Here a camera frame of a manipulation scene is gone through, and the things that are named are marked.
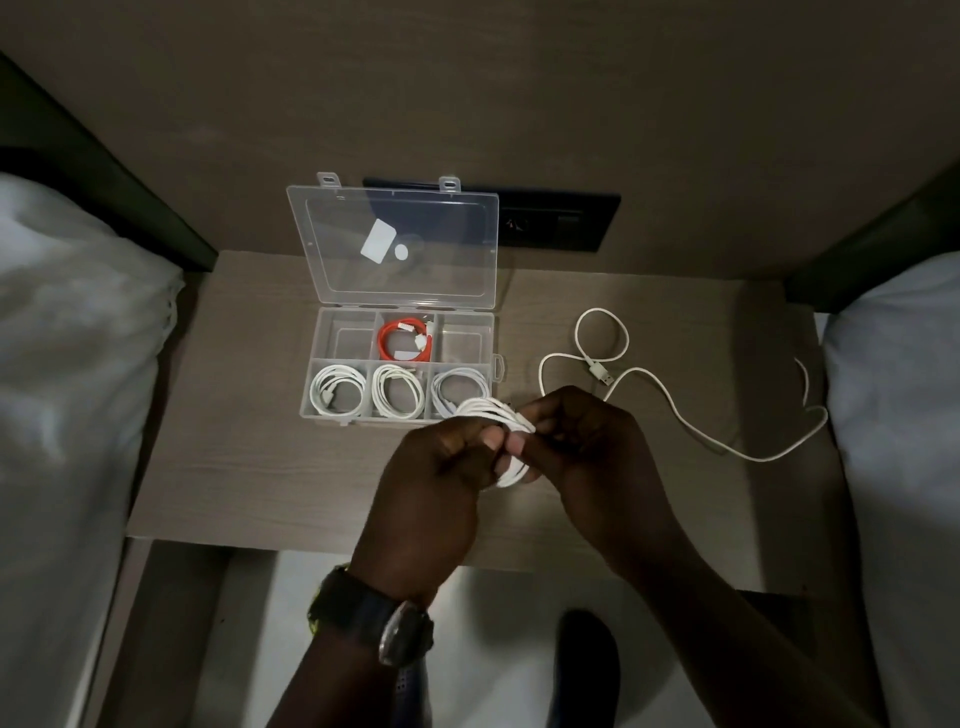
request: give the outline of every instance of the rectangular sticker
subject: rectangular sticker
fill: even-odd
[[[360,249],[360,255],[369,258],[379,265],[383,262],[387,251],[390,250],[394,238],[396,238],[396,228],[387,225],[383,220],[378,218],[377,221],[373,223],[373,227],[367,235],[367,240],[364,241],[363,248]]]

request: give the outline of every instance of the box compartment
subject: box compartment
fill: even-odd
[[[436,328],[431,361],[389,362],[416,372],[425,396],[423,411],[416,419],[392,420],[377,412],[372,401],[373,373],[380,366],[388,363],[380,358],[376,338],[385,324],[406,318],[417,318],[425,323],[433,321]],[[434,376],[456,367],[470,367],[487,381],[491,393],[495,383],[502,378],[503,368],[494,366],[496,355],[493,353],[493,327],[494,316],[485,311],[449,312],[424,311],[415,308],[322,307],[317,315],[314,340],[310,347],[311,358],[307,366],[306,381],[303,384],[300,415],[306,419],[356,421],[380,425],[385,423],[424,425],[439,422],[440,414],[431,400],[431,383]],[[414,334],[407,331],[391,333],[387,345],[390,353],[417,350]],[[350,384],[341,384],[334,390],[331,407],[335,411],[346,413],[360,402],[362,407],[358,416],[338,418],[322,415],[310,402],[310,385],[314,377],[330,364],[346,364],[353,367],[367,381],[362,401],[356,388]],[[443,384],[443,391],[455,404],[480,394],[475,382],[459,376],[448,378]],[[387,398],[400,411],[413,409],[413,393],[402,380],[389,381],[386,392]]]

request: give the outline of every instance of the floor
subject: floor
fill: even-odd
[[[323,576],[346,556],[241,550],[214,621],[193,725],[260,728],[310,641],[304,614]],[[554,631],[587,607],[616,636],[623,671],[618,724],[710,726],[643,602],[618,581],[458,569],[431,609],[427,657],[436,728],[542,726],[553,690]]]

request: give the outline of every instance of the hand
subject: hand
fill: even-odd
[[[507,452],[546,475],[613,571],[626,576],[644,548],[682,537],[633,415],[573,386],[519,412],[537,434],[511,432]]]
[[[380,476],[349,572],[426,608],[467,556],[477,497],[496,480],[499,425],[455,417],[411,430]]]

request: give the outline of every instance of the plastic organizer box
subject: plastic organizer box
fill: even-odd
[[[457,367],[476,370],[488,383],[500,381],[502,357],[493,352],[496,300],[496,195],[463,193],[459,181],[442,178],[437,191],[342,187],[332,173],[319,186],[287,189],[310,274],[322,306],[317,316],[300,415],[318,420],[424,425],[441,416],[431,395],[434,377]],[[377,336],[384,325],[415,318],[432,323],[429,361],[384,360]],[[419,353],[414,333],[393,330],[386,349]],[[373,406],[371,379],[377,368],[395,363],[411,370],[425,405],[414,420],[383,417]],[[339,385],[329,408],[353,417],[321,414],[311,403],[310,385],[323,367],[346,364],[366,380],[361,397]],[[395,408],[414,409],[406,382],[389,380],[384,391]],[[479,394],[476,382],[449,376],[442,383],[457,404]]]

